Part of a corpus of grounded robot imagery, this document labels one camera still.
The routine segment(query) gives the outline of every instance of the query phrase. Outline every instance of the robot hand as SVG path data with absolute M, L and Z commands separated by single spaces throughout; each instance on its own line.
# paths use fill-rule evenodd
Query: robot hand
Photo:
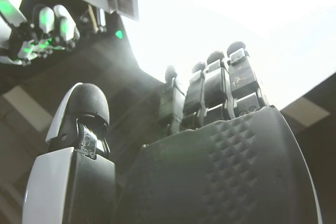
M 0 16 L 12 29 L 8 49 L 0 51 L 0 63 L 25 66 L 53 50 L 74 49 L 80 38 L 76 23 L 62 5 L 53 9 L 35 6 L 29 22 L 8 0 L 0 0 Z

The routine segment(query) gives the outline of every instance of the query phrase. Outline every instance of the white robotic hand with green light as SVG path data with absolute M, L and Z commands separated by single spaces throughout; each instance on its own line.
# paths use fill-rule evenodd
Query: white robotic hand with green light
M 0 16 L 12 30 L 8 48 L 0 48 L 2 64 L 25 66 L 54 50 L 74 49 L 80 38 L 76 23 L 62 5 L 53 9 L 35 6 L 29 22 L 8 0 L 0 0 Z

